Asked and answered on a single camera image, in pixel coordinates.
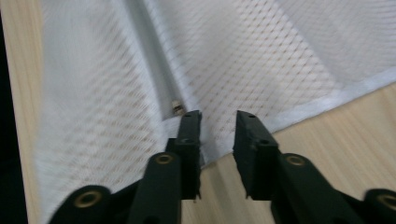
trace wooden table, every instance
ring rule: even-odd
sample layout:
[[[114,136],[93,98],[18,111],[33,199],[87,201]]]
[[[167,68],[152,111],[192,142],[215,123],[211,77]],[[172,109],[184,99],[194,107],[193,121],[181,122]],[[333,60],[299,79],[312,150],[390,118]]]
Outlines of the wooden table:
[[[0,0],[30,223],[39,222],[33,145],[40,114],[42,18],[39,0]],[[282,152],[309,158],[333,186],[361,198],[396,190],[396,84],[275,133]],[[245,199],[233,157],[208,165],[203,199],[183,202],[183,223],[273,223],[269,203]]]

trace white mesh fabric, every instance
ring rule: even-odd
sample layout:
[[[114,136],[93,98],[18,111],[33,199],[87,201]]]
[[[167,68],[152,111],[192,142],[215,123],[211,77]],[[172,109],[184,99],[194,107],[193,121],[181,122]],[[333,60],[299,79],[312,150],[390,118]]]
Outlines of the white mesh fabric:
[[[205,162],[231,151],[237,109],[275,131],[396,80],[393,1],[142,1]],[[42,221],[79,187],[133,183],[177,132],[127,2],[43,0]]]

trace zipper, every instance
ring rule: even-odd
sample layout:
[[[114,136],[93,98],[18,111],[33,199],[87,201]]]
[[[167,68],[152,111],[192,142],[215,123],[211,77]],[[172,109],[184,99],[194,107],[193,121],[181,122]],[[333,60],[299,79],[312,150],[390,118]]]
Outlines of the zipper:
[[[127,0],[126,4],[158,94],[163,119],[183,116],[185,109],[180,91],[145,3],[143,0]]]

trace light wood surface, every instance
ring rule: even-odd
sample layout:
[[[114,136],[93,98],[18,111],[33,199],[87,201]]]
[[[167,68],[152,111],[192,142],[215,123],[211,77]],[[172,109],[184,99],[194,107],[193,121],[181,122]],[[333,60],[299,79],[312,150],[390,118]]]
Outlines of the light wood surface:
[[[39,222],[33,148],[40,114],[39,0],[0,0],[30,223]],[[332,185],[361,198],[396,190],[396,84],[275,133],[282,152],[309,158]],[[232,155],[201,175],[203,199],[183,202],[183,223],[273,223],[269,203],[245,199]]]

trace brass screw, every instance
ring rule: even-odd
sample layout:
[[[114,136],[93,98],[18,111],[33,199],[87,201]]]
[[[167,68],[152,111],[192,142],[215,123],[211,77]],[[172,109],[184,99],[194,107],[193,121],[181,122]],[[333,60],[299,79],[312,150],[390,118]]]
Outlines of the brass screw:
[[[78,208],[91,207],[102,199],[102,193],[96,190],[91,190],[80,194],[74,202],[74,206]]]
[[[379,200],[386,207],[396,211],[396,197],[390,194],[380,194],[376,196],[376,199]]]
[[[158,156],[158,157],[155,158],[155,161],[158,164],[161,164],[161,165],[168,164],[172,160],[173,160],[173,157],[169,156],[169,155],[166,155],[166,154],[162,154],[161,156]]]
[[[297,166],[304,166],[305,165],[305,161],[298,156],[288,156],[286,158],[286,161],[292,165],[297,165]]]

